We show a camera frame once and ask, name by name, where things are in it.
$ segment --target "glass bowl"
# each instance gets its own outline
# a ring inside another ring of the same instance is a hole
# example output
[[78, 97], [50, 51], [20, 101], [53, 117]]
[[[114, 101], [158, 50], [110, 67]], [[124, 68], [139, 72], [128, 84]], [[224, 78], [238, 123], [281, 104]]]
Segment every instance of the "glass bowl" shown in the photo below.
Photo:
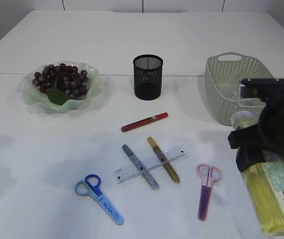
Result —
[[79, 72], [82, 70], [86, 70], [88, 72], [89, 82], [87, 84], [88, 93], [86, 96], [80, 96], [79, 100], [68, 100], [63, 105], [57, 105], [52, 103], [48, 96], [44, 93], [41, 93], [38, 87], [34, 86], [32, 80], [34, 79], [35, 72], [42, 72], [43, 69], [47, 65], [40, 66], [39, 68], [35, 69], [28, 75], [26, 75], [21, 83], [19, 84], [18, 91], [22, 93], [23, 99], [26, 104], [28, 105], [37, 105], [40, 108], [44, 109], [50, 113], [65, 113], [71, 109], [76, 109], [81, 107], [92, 95], [92, 91], [95, 90], [99, 83], [98, 78], [98, 70], [88, 64], [73, 62], [73, 61], [60, 61], [53, 65], [57, 66], [61, 63], [66, 64], [67, 66], [77, 66]]

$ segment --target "silver glitter pen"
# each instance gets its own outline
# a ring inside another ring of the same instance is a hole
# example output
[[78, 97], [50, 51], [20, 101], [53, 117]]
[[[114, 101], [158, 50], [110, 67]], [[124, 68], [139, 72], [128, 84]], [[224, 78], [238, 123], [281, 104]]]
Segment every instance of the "silver glitter pen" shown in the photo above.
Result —
[[[137, 156], [132, 152], [132, 150], [126, 144], [122, 146], [122, 149], [124, 150], [128, 158], [132, 161], [132, 163], [137, 168], [137, 170], [139, 170], [140, 172], [145, 170], [145, 166], [143, 165], [143, 163], [137, 158]], [[153, 190], [160, 189], [160, 186], [148, 171], [142, 173], [142, 176]]]

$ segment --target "plastic bottle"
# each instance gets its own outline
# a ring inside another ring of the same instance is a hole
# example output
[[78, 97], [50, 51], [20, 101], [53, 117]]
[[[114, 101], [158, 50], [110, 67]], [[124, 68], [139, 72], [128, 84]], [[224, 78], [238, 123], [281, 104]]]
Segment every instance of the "plastic bottle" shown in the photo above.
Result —
[[[234, 113], [231, 122], [235, 130], [256, 124], [250, 112]], [[263, 233], [284, 235], [284, 158], [241, 146], [236, 162]]]

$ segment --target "gold glitter pen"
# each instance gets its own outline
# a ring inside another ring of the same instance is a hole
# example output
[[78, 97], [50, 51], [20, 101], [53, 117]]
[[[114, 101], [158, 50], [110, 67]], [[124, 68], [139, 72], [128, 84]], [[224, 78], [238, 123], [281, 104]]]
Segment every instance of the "gold glitter pen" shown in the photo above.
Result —
[[[156, 153], [159, 160], [161, 162], [167, 161], [167, 158], [165, 157], [159, 146], [156, 144], [156, 142], [153, 140], [153, 138], [148, 137], [147, 141], [153, 148], [153, 151], [154, 153]], [[165, 170], [167, 171], [167, 173], [169, 174], [169, 176], [171, 177], [174, 183], [180, 183], [180, 178], [178, 177], [177, 173], [175, 172], [175, 170], [173, 169], [170, 163], [164, 163], [163, 167], [165, 168]]]

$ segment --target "yellow liquid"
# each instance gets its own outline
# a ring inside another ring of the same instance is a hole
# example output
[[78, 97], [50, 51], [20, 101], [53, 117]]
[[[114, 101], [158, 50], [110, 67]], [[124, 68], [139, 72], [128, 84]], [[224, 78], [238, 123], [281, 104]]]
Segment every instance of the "yellow liquid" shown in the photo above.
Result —
[[257, 163], [241, 172], [264, 234], [284, 235], [284, 213], [264, 169]]

